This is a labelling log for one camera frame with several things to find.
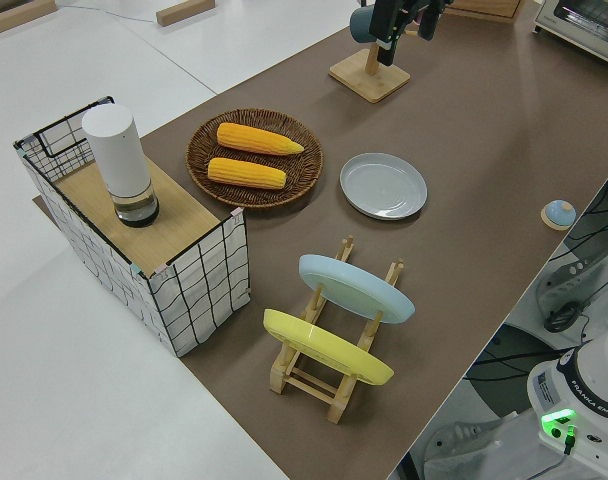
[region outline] brown tabletop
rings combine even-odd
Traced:
[[[528,2],[508,25],[445,16],[432,42],[402,39],[395,64],[411,80],[380,103],[328,75],[362,48],[344,30],[143,139],[147,155],[220,218],[231,208],[184,166],[201,124],[260,107],[297,118],[321,142],[324,169],[308,198],[247,212],[251,303],[182,359],[289,477],[385,478],[562,241],[542,207],[565,199],[582,211],[606,180],[608,64],[531,33],[536,7]],[[421,172],[420,214],[386,222],[349,205],[340,169],[363,152],[397,155]],[[279,343],[262,313],[299,314],[310,294],[300,255],[332,256],[348,234],[351,262],[371,273],[405,260],[398,288],[417,312],[382,325],[371,352],[395,375],[381,387],[358,384],[334,425],[326,404],[288,386],[281,396],[269,390]],[[326,309],[319,324],[356,341],[362,322]]]

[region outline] corn cob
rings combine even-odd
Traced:
[[[223,147],[269,155],[291,155],[304,151],[302,145],[284,135],[229,122],[221,123],[217,128],[217,143]]]
[[[286,185],[286,173],[282,170],[230,158],[212,158],[207,175],[214,182],[242,187],[279,190]]]

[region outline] storage basket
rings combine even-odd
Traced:
[[[63,178],[94,162],[81,128],[82,117],[88,109],[108,102],[113,99],[105,97],[87,105],[15,142],[14,147],[52,219],[84,265],[161,343],[182,356],[250,301],[244,211],[231,212],[145,274],[58,187]]]

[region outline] round woven tray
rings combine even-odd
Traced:
[[[222,122],[239,123],[285,135],[304,147],[296,155],[276,156],[243,152],[217,143],[217,127]],[[281,190],[240,187],[208,179],[208,162],[213,157],[268,165],[286,172]],[[317,138],[300,122],[280,112],[240,109],[222,113],[202,125],[191,138],[186,151],[186,166],[197,185],[209,195],[238,207],[268,208],[291,202],[311,189],[322,171],[323,154]]]

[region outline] white plate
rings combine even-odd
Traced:
[[[340,185],[351,205],[382,220],[413,215],[427,197],[420,172],[387,153],[362,153],[351,158],[342,167]]]

